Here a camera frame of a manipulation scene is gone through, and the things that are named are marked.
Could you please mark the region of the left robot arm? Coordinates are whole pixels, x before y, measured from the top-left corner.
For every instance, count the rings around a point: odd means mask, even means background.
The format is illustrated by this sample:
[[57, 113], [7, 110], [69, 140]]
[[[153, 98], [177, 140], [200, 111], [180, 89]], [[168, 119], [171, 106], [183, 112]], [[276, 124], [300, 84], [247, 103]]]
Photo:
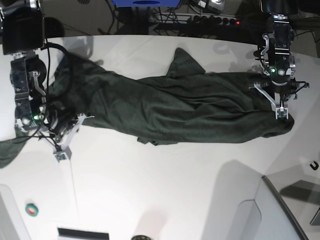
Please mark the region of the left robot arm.
[[270, 15], [266, 32], [262, 35], [264, 45], [257, 51], [262, 76], [252, 80], [250, 89], [257, 89], [275, 107], [276, 119], [289, 118], [289, 103], [298, 93], [308, 88], [306, 81], [295, 79], [296, 63], [291, 52], [294, 30], [289, 16], [299, 12], [297, 0], [261, 0], [261, 11]]

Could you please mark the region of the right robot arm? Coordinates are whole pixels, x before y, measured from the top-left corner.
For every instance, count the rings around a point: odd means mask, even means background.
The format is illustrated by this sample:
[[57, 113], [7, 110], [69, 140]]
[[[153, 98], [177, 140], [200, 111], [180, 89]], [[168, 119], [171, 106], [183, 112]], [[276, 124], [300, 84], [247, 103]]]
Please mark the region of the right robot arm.
[[[2, 50], [12, 55], [10, 81], [14, 88], [15, 126], [17, 136], [2, 141], [1, 150], [15, 150], [31, 138], [47, 138], [57, 159], [71, 155], [69, 144], [88, 116], [72, 109], [62, 109], [56, 103], [70, 93], [79, 70], [96, 64], [68, 52], [63, 46], [45, 41], [45, 20], [39, 0], [2, 0], [0, 2]], [[63, 53], [59, 71], [66, 70], [69, 80], [58, 95], [50, 94], [50, 66], [35, 53], [57, 49]]]

